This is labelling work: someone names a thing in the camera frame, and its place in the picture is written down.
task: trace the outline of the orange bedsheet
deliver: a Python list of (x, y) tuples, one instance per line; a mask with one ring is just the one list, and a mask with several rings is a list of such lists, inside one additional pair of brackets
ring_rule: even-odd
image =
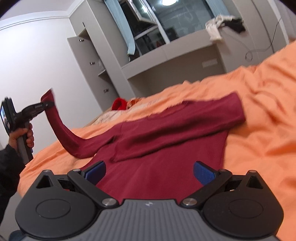
[[(183, 100), (221, 98), (236, 91), (247, 121), (230, 131), (224, 167), (234, 174), (259, 171), (284, 209), (278, 232), (283, 241), (296, 240), (296, 43), (258, 66), (240, 67), (202, 82), (172, 86), (142, 99), (116, 120), (76, 129), (83, 138), (99, 135), (122, 121), (136, 120), (163, 111)], [(44, 169), (65, 174), (88, 163), (68, 154), (59, 142), (39, 152), (21, 173), (18, 187), (23, 196)]]

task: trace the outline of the curtain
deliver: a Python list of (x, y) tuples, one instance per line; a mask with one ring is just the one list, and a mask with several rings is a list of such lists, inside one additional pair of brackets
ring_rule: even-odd
[(218, 15), (225, 15), (229, 16), (229, 12), (227, 7), (225, 6), (222, 0), (206, 0), (207, 4), (209, 5), (213, 15), (217, 17)]
[(128, 54), (134, 55), (135, 53), (135, 41), (128, 21), (123, 13), (123, 10), (117, 0), (104, 0), (107, 8), (113, 16), (125, 42), (128, 47)]

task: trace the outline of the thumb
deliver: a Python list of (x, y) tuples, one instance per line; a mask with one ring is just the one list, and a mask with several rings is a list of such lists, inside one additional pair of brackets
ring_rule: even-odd
[(18, 128), (14, 132), (11, 132), (10, 135), (9, 135), (9, 137), (10, 138), (13, 138), (13, 139), (17, 139), (20, 136), (26, 134), (27, 132), (28, 132), (28, 129), (27, 128)]

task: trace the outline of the crown molding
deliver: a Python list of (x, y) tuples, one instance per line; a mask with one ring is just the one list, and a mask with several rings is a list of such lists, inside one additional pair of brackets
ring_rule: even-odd
[(85, 0), (75, 0), (67, 11), (34, 12), (0, 20), (0, 31), (23, 23), (30, 23), (47, 19), (69, 18), (71, 14), (84, 1)]

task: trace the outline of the device screen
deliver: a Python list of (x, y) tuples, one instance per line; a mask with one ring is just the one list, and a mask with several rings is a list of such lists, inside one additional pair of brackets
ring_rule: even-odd
[(4, 127), (6, 129), (6, 132), (8, 133), (9, 132), (10, 125), (9, 125), (8, 120), (7, 120), (7, 117), (6, 117), (6, 114), (5, 114), (5, 111), (4, 111), (4, 107), (3, 106), (1, 106), (0, 115), (1, 115), (1, 119), (3, 121)]

